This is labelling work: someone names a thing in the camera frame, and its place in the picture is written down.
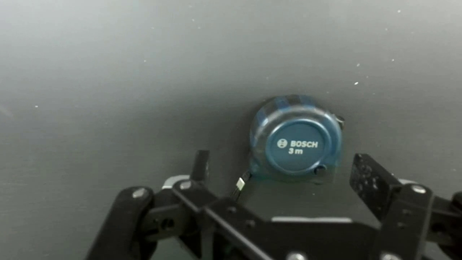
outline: bolt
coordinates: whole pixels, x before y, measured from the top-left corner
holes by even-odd
[[[146,193],[148,193],[146,187],[139,187],[132,193],[132,196],[133,197],[143,197],[143,196],[146,196]]]
[[[380,260],[402,260],[402,257],[392,252],[384,252],[382,254]]]
[[[288,255],[288,260],[308,260],[308,258],[305,254],[295,251]]]
[[[412,189],[418,193],[426,193],[428,190],[421,184],[413,184]]]
[[[179,184],[181,189],[190,189],[192,186],[191,180],[185,180]]]

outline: gray surface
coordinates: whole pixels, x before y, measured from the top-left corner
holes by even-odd
[[[345,153],[330,186],[259,184],[246,203],[263,216],[371,221],[347,186],[354,151],[449,196],[461,46],[457,0],[0,0],[0,258],[84,258],[122,187],[161,187],[201,147],[224,195],[250,111],[278,93],[344,115]]]

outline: tape measure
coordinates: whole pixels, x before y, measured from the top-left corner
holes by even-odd
[[[250,130],[250,174],[299,179],[332,170],[341,156],[343,124],[307,95],[272,98]]]

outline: black robotic claw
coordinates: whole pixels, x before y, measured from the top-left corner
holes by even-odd
[[[461,193],[447,200],[423,184],[403,184],[367,154],[356,156],[351,186],[380,219],[379,229],[354,221],[265,221],[203,186],[207,161],[201,151],[192,176],[156,195],[123,190],[88,258],[145,260],[169,236],[197,258],[422,260],[426,241],[462,257]]]

